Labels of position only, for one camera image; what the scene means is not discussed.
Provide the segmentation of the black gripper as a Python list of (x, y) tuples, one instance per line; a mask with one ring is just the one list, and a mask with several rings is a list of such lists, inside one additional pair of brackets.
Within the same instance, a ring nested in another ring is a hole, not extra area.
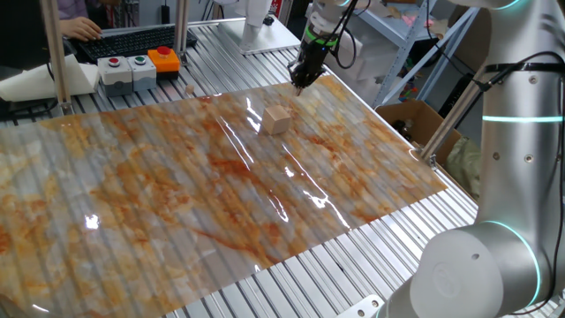
[(292, 61), (287, 65), (296, 96), (300, 96), (323, 73), (322, 65), (328, 52), (329, 47), (324, 44), (301, 43), (298, 61)]

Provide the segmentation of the bare person hand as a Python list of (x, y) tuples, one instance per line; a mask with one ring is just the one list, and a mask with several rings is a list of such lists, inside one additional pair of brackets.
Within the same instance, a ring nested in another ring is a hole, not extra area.
[(78, 17), (59, 21), (63, 36), (83, 42), (100, 40), (102, 30), (91, 19)]

